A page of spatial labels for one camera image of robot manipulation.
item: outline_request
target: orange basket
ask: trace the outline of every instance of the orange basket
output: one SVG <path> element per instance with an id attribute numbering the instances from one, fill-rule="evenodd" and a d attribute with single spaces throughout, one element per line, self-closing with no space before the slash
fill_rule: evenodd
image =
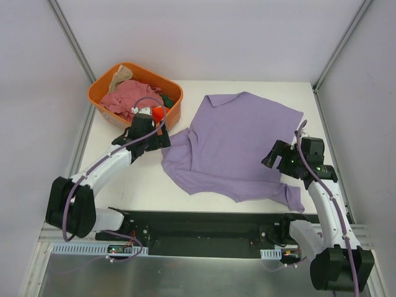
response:
<path id="1" fill-rule="evenodd" d="M 111 79 L 121 64 L 132 71 L 134 74 L 132 77 L 133 80 L 148 84 L 151 87 L 161 88 L 161 94 L 168 95 L 169 98 L 174 102 L 174 105 L 166 114 L 166 127 L 168 130 L 170 130 L 180 119 L 183 90 L 178 84 L 170 81 L 169 79 L 166 79 L 136 64 L 125 62 L 114 65 L 108 72 L 103 74 L 102 77 L 100 77 L 91 85 L 87 94 L 89 101 L 95 105 L 101 115 L 111 124 L 118 126 L 121 129 L 125 129 L 131 125 L 130 122 L 120 118 L 110 110 L 107 110 L 103 106 L 99 105 L 100 100 L 108 93 Z"/>

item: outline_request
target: purple sweater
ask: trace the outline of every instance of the purple sweater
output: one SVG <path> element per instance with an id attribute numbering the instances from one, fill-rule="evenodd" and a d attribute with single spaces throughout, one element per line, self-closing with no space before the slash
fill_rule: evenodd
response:
<path id="1" fill-rule="evenodd" d="M 304 211 L 300 188 L 261 164 L 277 139 L 291 142 L 303 113 L 242 92 L 207 95 L 190 128 L 162 150 L 167 175 L 188 194 L 216 192 L 237 202 L 272 199 Z"/>

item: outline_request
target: white tabletop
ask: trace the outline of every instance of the white tabletop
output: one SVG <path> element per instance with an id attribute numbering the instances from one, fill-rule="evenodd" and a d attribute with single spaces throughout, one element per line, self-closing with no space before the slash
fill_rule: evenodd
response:
<path id="1" fill-rule="evenodd" d="M 310 136 L 325 140 L 325 133 L 317 110 L 310 83 L 307 82 L 219 82 L 176 81 L 183 89 L 180 122 L 170 131 L 175 134 L 189 127 L 202 99 L 207 94 L 251 92 L 279 102 L 304 113 L 308 120 L 305 130 Z M 96 112 L 88 138 L 81 168 L 95 161 L 110 146 L 111 141 L 122 133 Z M 204 192 L 188 195 L 163 171 L 161 152 L 144 153 L 130 167 L 123 170 L 98 193 L 98 208 L 109 206 L 124 210 L 184 211 L 184 212 L 239 212 L 283 213 L 288 208 L 270 199 L 236 203 L 221 194 Z M 332 164 L 328 148 L 325 163 Z M 315 206 L 302 181 L 282 176 L 282 182 L 301 187 L 301 200 L 305 213 L 316 213 Z"/>

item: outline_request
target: white wall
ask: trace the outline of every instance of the white wall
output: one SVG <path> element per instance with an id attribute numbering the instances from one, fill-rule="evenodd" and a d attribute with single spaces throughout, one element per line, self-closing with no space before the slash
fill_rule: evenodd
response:
<path id="1" fill-rule="evenodd" d="M 314 83 L 362 0 L 59 0 L 96 76 Z"/>
<path id="2" fill-rule="evenodd" d="M 44 0 L 0 3 L 0 296 L 19 296 L 88 80 Z"/>
<path id="3" fill-rule="evenodd" d="M 396 1 L 374 1 L 319 90 L 346 193 L 396 295 Z"/>

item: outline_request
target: red cloth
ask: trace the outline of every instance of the red cloth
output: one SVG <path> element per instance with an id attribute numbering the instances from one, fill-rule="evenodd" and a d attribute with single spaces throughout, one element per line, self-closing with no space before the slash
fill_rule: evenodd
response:
<path id="1" fill-rule="evenodd" d="M 161 96 L 157 93 L 159 88 L 152 88 L 147 84 L 142 84 L 136 80 L 125 80 L 117 86 L 117 90 L 106 94 L 99 102 L 101 106 L 110 110 L 112 113 L 117 114 L 119 117 L 126 119 L 130 123 L 134 114 L 132 108 L 135 102 L 142 97 L 150 96 L 162 102 Z M 158 103 L 154 100 L 142 100 L 137 104 L 137 107 L 156 107 Z"/>

